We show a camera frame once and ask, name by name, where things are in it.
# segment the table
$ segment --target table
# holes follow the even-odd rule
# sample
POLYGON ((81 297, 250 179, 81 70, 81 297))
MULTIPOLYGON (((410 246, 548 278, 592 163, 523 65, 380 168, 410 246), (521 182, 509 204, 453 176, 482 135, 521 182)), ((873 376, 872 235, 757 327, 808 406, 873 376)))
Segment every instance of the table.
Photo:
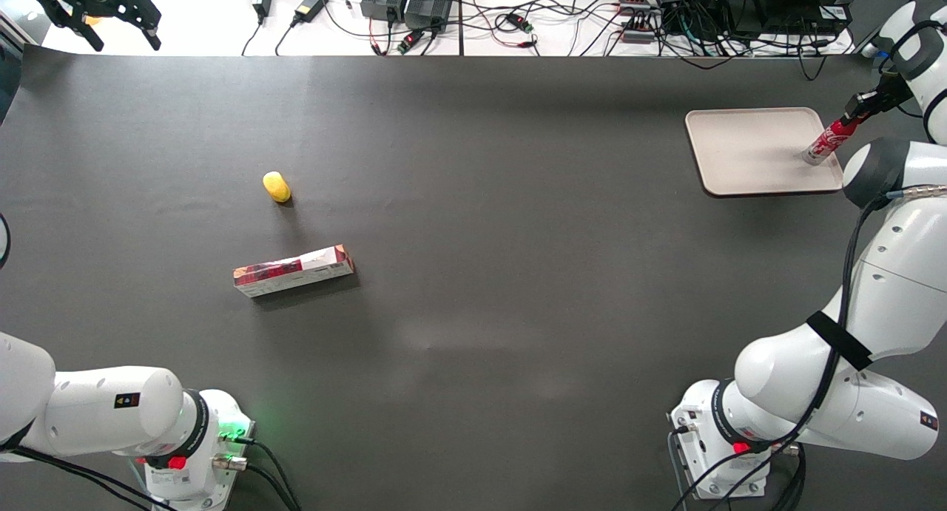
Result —
MULTIPOLYGON (((240 56, 243 45, 257 28, 257 15, 250 7, 250 0, 152 0, 161 11, 158 37, 162 40, 159 50, 152 50, 141 35, 141 30, 118 21, 102 19, 94 26, 104 40, 101 54, 133 54, 145 56, 240 56)), ((293 19, 295 8, 302 0, 273 0, 269 18, 265 19, 260 32, 247 46, 249 56, 273 56, 275 46, 293 19)), ((345 0, 329 0, 325 11, 311 23, 300 24, 290 30, 280 45, 280 54, 293 55, 373 55, 368 45, 368 19, 362 17, 358 2, 351 0, 352 9, 346 8, 345 0), (352 33, 365 35, 352 36, 352 33)), ((454 15, 457 6, 453 6, 454 15)), ((385 24, 376 21, 375 33, 385 46, 385 24)), ((405 26, 399 25, 392 42, 392 54, 400 39, 405 36, 405 26)), ((437 36, 427 54, 440 55, 459 53, 460 33, 456 27, 437 36)), ((94 54, 91 46, 69 29, 50 29, 43 46, 68 53, 94 54)))
MULTIPOLYGON (((664 413, 824 305, 857 216, 841 194, 708 197, 683 124, 828 120, 870 87, 856 58, 811 84, 763 59, 26 64, 0 128, 0 327, 62 370, 165 366, 233 393, 307 509, 669 509, 664 413), (261 187, 274 169, 291 208, 261 187), (235 266, 336 243, 357 277, 257 301, 230 286, 235 266)), ((923 136, 886 114, 841 156, 896 133, 923 136)), ((873 368, 943 409, 944 357, 940 336, 873 368)), ((926 509, 945 459, 943 439, 909 463, 809 447, 801 511, 926 509)), ((77 461, 132 483, 114 456, 77 461)), ((44 466, 0 472, 4 510, 126 509, 44 466)), ((278 507, 241 476, 233 511, 278 507)))
MULTIPOLYGON (((141 54, 141 55, 174 55, 174 56, 235 56, 240 55, 243 44, 256 28, 256 15, 250 8, 250 0, 153 0, 162 12, 158 35, 163 45, 155 52, 141 36, 140 30, 115 19, 104 19, 98 22, 95 30, 105 41, 103 54, 141 54)), ((273 13, 264 22, 263 28, 247 47, 248 55, 273 55, 275 44, 286 30, 293 11, 301 0, 273 0, 273 13)), ((353 9, 345 6, 344 0, 331 0, 327 10, 335 19, 335 23, 349 32, 365 35, 368 32, 368 20, 362 18, 358 8, 359 0, 351 0, 353 9)), ((515 5, 528 0, 477 0, 482 6, 515 5)), ((577 0, 577 6, 584 7, 592 2, 612 2, 615 0, 577 0)), ((569 4, 572 0, 559 0, 569 4)), ((463 18, 471 25, 484 27, 493 23, 497 13, 491 12, 488 19, 476 18, 476 9, 471 5, 452 5, 452 18, 463 18)), ((615 13, 615 7, 602 6, 596 10, 598 16, 590 16, 579 23, 575 16, 560 16, 548 11, 535 12, 530 20, 536 26, 535 34, 541 42, 538 49, 546 56, 566 56, 570 51, 578 55, 589 46, 588 54, 601 55, 605 52, 606 40, 609 32, 602 32, 608 20, 615 13)), ((620 22, 626 18, 617 18, 620 22)), ((385 25, 382 22, 375 24, 376 35, 385 36, 385 25)), ((530 39, 523 33, 500 35, 509 42, 521 42, 530 39)), ((787 41, 795 45, 798 36, 767 36, 777 42, 787 41)), ((673 36, 672 42, 679 49, 664 50, 665 55, 690 55, 687 50, 687 39, 683 36, 673 36)), ((379 38, 382 45, 385 40, 379 38)), ((71 30, 51 28, 44 39, 43 45, 50 49, 64 50, 69 53, 95 53, 88 43, 80 36, 74 35, 71 30)), ((764 46, 754 48, 754 54, 767 55, 782 53, 777 47, 764 46)), ((825 54, 838 54, 852 51, 850 35, 842 35, 821 50, 825 54)), ((365 36, 352 36, 341 30, 328 18, 327 13, 321 13, 312 23, 299 25, 290 30, 290 33, 280 46, 283 55, 371 55, 368 39, 365 36)), ((658 53, 657 44, 627 45, 619 44, 612 50, 615 56, 654 56, 658 53)), ((447 32, 437 37, 436 43, 428 54, 431 55, 467 55, 467 56, 517 56, 533 55, 532 49, 518 49, 497 45, 486 30, 473 27, 448 27, 447 32)))

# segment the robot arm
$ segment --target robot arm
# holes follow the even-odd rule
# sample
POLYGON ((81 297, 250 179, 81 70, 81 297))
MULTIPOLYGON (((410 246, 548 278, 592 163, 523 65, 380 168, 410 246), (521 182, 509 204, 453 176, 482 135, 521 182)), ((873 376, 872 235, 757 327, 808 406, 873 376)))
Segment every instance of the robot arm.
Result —
MULTIPOLYGON (((882 230, 852 275, 846 329, 868 363, 924 349, 947 322, 947 147, 882 139, 849 161, 845 193, 855 204, 898 191, 909 193, 890 201, 882 230)), ((840 305, 841 291, 822 312, 838 320, 840 305)), ((770 448, 712 467, 787 436, 812 403, 831 348, 807 322, 750 343, 737 358, 735 379, 703 380, 687 389, 671 416, 688 429, 678 438, 691 481, 707 473, 697 485, 698 498, 720 498, 735 485, 736 497, 764 494, 769 468, 750 473, 770 448)), ((930 402, 842 359, 798 441, 909 460, 934 446, 937 430, 930 402)))
POLYGON ((95 30, 85 22, 86 16, 92 18, 119 18, 139 29, 152 49, 161 49, 158 39, 158 22, 161 12, 152 0, 37 0, 43 6, 50 21, 58 28, 68 27, 85 38, 93 49, 100 52, 104 43, 95 30))
POLYGON ((31 451, 138 457, 152 497, 180 511, 224 508, 246 446, 222 436, 253 430, 222 390, 186 390, 152 367, 56 372, 45 350, 3 333, 0 406, 0 463, 31 451))

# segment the red and white box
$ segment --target red and white box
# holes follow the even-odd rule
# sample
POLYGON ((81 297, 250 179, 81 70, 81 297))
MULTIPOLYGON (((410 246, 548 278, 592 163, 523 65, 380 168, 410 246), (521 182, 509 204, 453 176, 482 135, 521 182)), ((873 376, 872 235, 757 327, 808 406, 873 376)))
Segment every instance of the red and white box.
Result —
POLYGON ((235 268, 234 288, 248 297, 258 297, 353 272, 355 264, 346 248, 336 245, 295 258, 235 268))

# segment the white table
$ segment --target white table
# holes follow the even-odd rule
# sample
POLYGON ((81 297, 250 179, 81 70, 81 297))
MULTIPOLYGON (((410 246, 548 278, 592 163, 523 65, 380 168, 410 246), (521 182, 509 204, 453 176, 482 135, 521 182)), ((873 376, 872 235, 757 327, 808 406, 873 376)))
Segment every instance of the white table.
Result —
MULTIPOLYGON (((477 0, 480 5, 483 6, 498 6, 498 5, 507 5, 514 6, 520 3, 526 2, 528 0, 477 0)), ((571 5, 572 0, 559 0, 562 4, 571 5)), ((599 4, 602 2, 616 2, 616 0, 578 0, 576 6, 584 8, 590 3, 599 4)), ((464 6, 464 15, 467 15, 468 7, 464 6)), ((539 12, 531 13, 530 22, 533 24, 535 29, 533 33, 539 37, 538 49, 543 56, 566 56, 569 53, 569 50, 572 50, 572 55, 578 55, 593 43, 593 40, 596 39, 596 36, 601 33, 598 41, 596 41, 591 49, 588 50, 586 55, 589 56, 601 56, 605 52, 606 42, 608 36, 611 35, 613 30, 619 28, 618 25, 610 25, 611 30, 605 30, 602 33, 602 28, 605 27, 608 23, 608 19, 612 18, 615 15, 616 7, 614 6, 603 6, 596 10, 596 13, 601 16, 589 16, 589 18, 583 19, 581 22, 575 16, 560 16, 557 13, 554 13, 550 10, 542 10, 539 12), (575 48, 572 47, 573 36, 576 32, 577 24, 579 26, 579 37, 576 39, 575 48)), ((490 16, 491 22, 495 12, 490 16)), ((628 18, 616 18, 615 23, 626 21, 628 18)), ((472 21, 478 26, 484 26, 483 18, 472 21)), ((522 41, 527 39, 528 36, 524 33, 517 33, 516 35, 500 35, 504 39, 509 38, 508 41, 522 41)), ((764 35, 761 36, 767 41, 775 41, 778 43, 784 43, 789 40, 789 43, 795 45, 798 43, 799 36, 797 35, 764 35)), ((674 56, 675 54, 681 55, 690 55, 690 46, 687 45, 687 37, 684 36, 670 36, 669 42, 672 42, 677 46, 677 49, 664 48, 662 53, 665 56, 674 56)), ((832 43, 828 47, 820 50, 824 54, 838 54, 843 53, 845 50, 852 48, 852 37, 845 33, 839 37, 838 41, 832 43)), ((484 32, 484 30, 465 30, 464 31, 464 54, 469 56, 528 56, 534 54, 531 50, 516 49, 510 47, 504 47, 497 45, 490 36, 490 33, 484 32)), ((730 53, 733 53, 734 50, 743 50, 741 47, 736 49, 730 48, 730 53)), ((612 56, 657 56, 658 45, 653 43, 650 45, 632 45, 619 43, 615 46, 615 49, 612 50, 612 56)), ((755 55, 772 55, 772 54, 784 54, 785 50, 781 50, 773 46, 763 46, 760 49, 754 50, 755 55)), ((803 54, 811 54, 811 49, 804 50, 803 54)))
MULTIPOLYGON (((240 56, 243 44, 257 28, 257 14, 250 7, 251 0, 152 0, 161 11, 158 37, 161 49, 152 50, 141 30, 114 18, 106 18, 95 24, 105 47, 101 54, 165 55, 165 56, 240 56)), ((270 16, 264 19, 260 32, 246 49, 247 56, 273 56, 274 48, 286 32, 293 12, 302 0, 273 0, 270 16)), ((368 37, 348 35, 328 17, 353 33, 368 33, 368 19, 362 17, 358 2, 351 0, 352 9, 346 8, 345 0, 328 0, 323 12, 311 23, 300 23, 290 30, 280 45, 281 56, 292 55, 372 55, 368 37)), ((457 5, 452 5, 456 18, 457 5)), ((375 22, 375 32, 382 48, 388 36, 388 27, 375 22)), ((405 35, 405 25, 397 25, 400 35, 392 39, 391 50, 397 56, 395 46, 405 35)), ((427 54, 459 54, 459 27, 447 26, 440 33, 427 54)), ((410 54, 419 54, 426 43, 416 46, 410 54)), ((50 49, 68 53, 95 54, 85 39, 69 29, 50 29, 43 41, 50 49)))
MULTIPOLYGON (((145 42, 140 30, 116 19, 104 19, 95 24, 95 31, 105 42, 102 54, 141 54, 141 55, 176 55, 176 56, 234 56, 240 55, 243 44, 257 26, 256 13, 250 7, 250 0, 152 0, 162 12, 161 23, 158 27, 158 36, 162 40, 161 50, 155 52, 145 42)), ((344 0, 329 0, 326 10, 329 13, 319 13, 319 16, 308 24, 297 25, 290 30, 280 46, 280 55, 365 55, 373 54, 368 45, 368 37, 352 36, 332 23, 359 35, 368 33, 368 19, 362 17, 358 1, 351 0, 352 9, 345 6, 344 0)), ((528 0, 476 0, 481 6, 511 6, 528 0)), ((595 0, 578 0, 576 5, 583 7, 595 0)), ((598 2, 613 2, 615 0, 599 0, 598 2)), ((247 55, 273 55, 274 47, 293 18, 295 7, 301 0, 273 0, 269 18, 265 19, 260 32, 247 47, 247 55)), ((571 5, 572 0, 559 0, 562 4, 571 5)), ((452 18, 457 18, 461 11, 459 3, 452 5, 452 18)), ((471 25, 478 27, 492 24, 498 13, 507 11, 487 12, 487 20, 471 18, 476 16, 476 9, 470 5, 462 7, 464 19, 471 25)), ((534 35, 538 38, 538 51, 543 56, 566 56, 572 50, 578 55, 593 43, 599 33, 598 41, 589 48, 586 55, 601 55, 605 52, 607 40, 612 42, 615 36, 611 29, 618 29, 615 24, 609 30, 602 32, 607 25, 607 19, 615 15, 615 7, 604 6, 596 11, 599 16, 589 16, 579 22, 577 16, 561 16, 557 13, 541 10, 530 14, 530 22, 534 25, 534 35), (572 47, 578 25, 578 37, 575 38, 575 47, 572 47)), ((627 18, 616 18, 615 22, 627 18)), ((386 25, 378 21, 374 24, 376 40, 385 46, 386 25)), ((405 32, 405 26, 398 25, 396 32, 405 32)), ((505 47, 497 44, 487 30, 478 30, 465 27, 463 30, 463 53, 469 56, 530 56, 535 55, 531 49, 505 47)), ((460 54, 461 29, 457 25, 448 26, 446 32, 437 37, 437 41, 430 48, 428 54, 456 55, 460 54)), ((510 42, 530 40, 525 33, 498 33, 498 36, 510 42)), ((396 35, 392 40, 392 53, 397 55, 394 48, 400 42, 402 35, 396 35)), ((798 43, 798 36, 764 36, 777 42, 788 40, 789 43, 798 43)), ((663 49, 664 55, 690 55, 690 46, 687 37, 672 36, 670 42, 676 48, 663 49)), ((50 49, 64 50, 69 53, 95 53, 91 46, 80 36, 74 35, 68 29, 50 29, 43 45, 50 49)), ((419 53, 419 48, 426 45, 420 43, 410 54, 419 53)), ((838 41, 821 50, 825 54, 843 53, 850 48, 852 40, 846 33, 838 41)), ((730 49, 742 50, 740 47, 730 49)), ((654 56, 658 53, 657 44, 629 45, 619 43, 612 50, 612 56, 654 56)), ((772 55, 783 53, 782 50, 771 46, 755 50, 757 55, 772 55)))

